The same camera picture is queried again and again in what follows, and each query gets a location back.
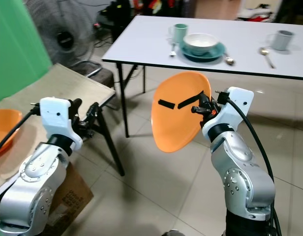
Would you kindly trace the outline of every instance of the white bowl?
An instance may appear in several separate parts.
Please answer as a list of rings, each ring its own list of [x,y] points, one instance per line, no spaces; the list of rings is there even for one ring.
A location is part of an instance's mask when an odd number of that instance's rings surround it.
[[[194,55],[203,55],[216,46],[217,38],[206,33],[192,33],[183,38],[185,46]]]

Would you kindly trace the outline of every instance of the black metal table leg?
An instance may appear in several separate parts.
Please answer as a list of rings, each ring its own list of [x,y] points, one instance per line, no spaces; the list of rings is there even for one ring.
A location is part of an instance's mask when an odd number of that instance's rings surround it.
[[[146,67],[143,65],[143,93],[146,92]]]
[[[107,144],[108,144],[108,147],[110,149],[110,152],[112,154],[112,157],[114,159],[114,162],[117,166],[117,169],[119,171],[119,174],[120,176],[124,176],[124,169],[123,169],[123,166],[122,166],[122,163],[119,159],[119,156],[118,156],[118,153],[117,153],[117,150],[113,144],[113,141],[111,139],[111,136],[110,136],[110,132],[108,130],[108,127],[107,127],[107,124],[106,124],[106,121],[104,120],[104,117],[102,115],[102,109],[101,107],[99,107],[99,112],[97,114],[97,119],[98,119],[98,124],[99,124],[99,128],[100,128],[100,133],[104,136]]]
[[[122,113],[125,127],[125,136],[128,138],[128,128],[127,128],[127,115],[126,115],[126,104],[125,104],[125,95],[124,95],[124,84],[123,84],[123,71],[122,64],[117,63],[117,68],[119,72],[119,82],[120,82],[120,90],[121,90],[121,104],[122,104]]]

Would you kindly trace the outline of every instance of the mug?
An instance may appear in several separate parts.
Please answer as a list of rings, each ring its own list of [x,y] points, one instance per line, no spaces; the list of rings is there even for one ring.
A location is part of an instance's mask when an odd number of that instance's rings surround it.
[[[183,38],[186,36],[186,32],[187,25],[185,24],[175,24],[174,26],[169,27],[169,34],[175,43],[183,42]]]
[[[278,51],[285,51],[293,36],[294,33],[290,31],[280,30],[277,32],[271,47]]]

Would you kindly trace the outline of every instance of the wooden table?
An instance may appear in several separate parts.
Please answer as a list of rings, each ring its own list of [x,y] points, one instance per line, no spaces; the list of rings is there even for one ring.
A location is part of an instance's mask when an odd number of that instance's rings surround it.
[[[16,109],[24,115],[32,109],[31,102],[39,102],[43,97],[54,96],[71,100],[81,98],[83,104],[79,108],[79,114],[83,118],[92,103],[98,102],[103,106],[114,95],[113,89],[56,64],[40,80],[3,99],[0,109]],[[41,117],[30,117],[20,128],[12,147],[0,156],[0,194],[17,179],[23,160],[33,153],[40,142],[46,140]]]
[[[187,59],[176,47],[177,56],[169,57],[171,51],[169,27],[177,23],[188,25],[188,33],[209,33],[222,42],[227,53],[235,59],[233,66],[227,65],[223,58],[211,62],[193,62]],[[276,69],[271,69],[260,47],[269,46],[278,30],[293,32],[294,38],[289,51],[270,51],[270,58]],[[232,74],[258,75],[303,80],[303,26],[258,23],[243,21],[222,21],[192,18],[136,16],[117,41],[102,58],[114,62],[123,80],[122,64],[134,66],[157,66],[186,70],[211,71]],[[124,88],[133,70],[120,83],[125,134],[128,137]]]

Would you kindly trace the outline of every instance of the spoon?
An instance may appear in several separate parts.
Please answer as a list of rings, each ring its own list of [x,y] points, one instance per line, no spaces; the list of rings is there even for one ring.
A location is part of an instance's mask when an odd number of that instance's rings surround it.
[[[270,58],[269,58],[269,56],[268,56],[268,54],[270,53],[268,50],[266,50],[265,48],[260,48],[260,53],[263,55],[263,56],[265,56],[265,58],[266,58],[266,61],[268,62],[268,64],[270,65],[270,67],[272,68],[272,69],[275,69],[275,66],[273,65],[273,63],[271,62],[271,60],[270,60]]]
[[[233,65],[235,64],[235,60],[233,60],[227,53],[224,53],[224,55],[226,56],[225,62],[228,65]]]
[[[176,55],[175,46],[176,44],[172,43],[171,53],[169,54],[172,58]]]

